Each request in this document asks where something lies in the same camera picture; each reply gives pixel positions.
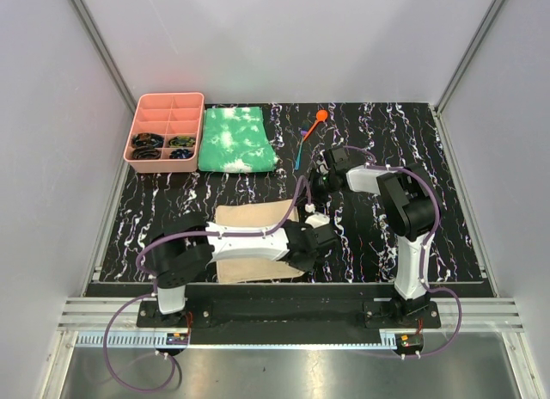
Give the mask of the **beige cloth napkin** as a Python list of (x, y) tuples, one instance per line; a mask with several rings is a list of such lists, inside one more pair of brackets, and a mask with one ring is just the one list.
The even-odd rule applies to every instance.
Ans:
[[(230, 227), (263, 227), (278, 223), (290, 208), (292, 200), (241, 206), (218, 206), (215, 222)], [(283, 261), (259, 257), (217, 262), (217, 281), (220, 284), (255, 282), (269, 279), (294, 279), (304, 272)]]

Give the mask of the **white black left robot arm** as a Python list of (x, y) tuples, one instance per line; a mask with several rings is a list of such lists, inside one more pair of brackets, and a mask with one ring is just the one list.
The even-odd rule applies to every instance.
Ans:
[(263, 228), (233, 228), (212, 222), (184, 223), (187, 230), (161, 235), (140, 255), (151, 257), (156, 317), (169, 327), (185, 318), (186, 285), (212, 262), (261, 259), (310, 272), (338, 241), (328, 221), (297, 222)]

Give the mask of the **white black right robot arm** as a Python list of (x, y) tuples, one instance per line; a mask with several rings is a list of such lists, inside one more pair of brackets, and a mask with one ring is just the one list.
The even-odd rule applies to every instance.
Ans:
[(441, 218), (440, 200), (422, 165), (382, 166), (371, 159), (359, 165), (350, 159), (350, 149), (324, 151), (323, 159), (310, 171), (309, 185), (318, 198), (344, 189), (380, 197), (388, 227), (398, 237), (398, 265), (394, 296), (372, 318), (409, 327), (428, 310), (431, 301), (428, 267)]

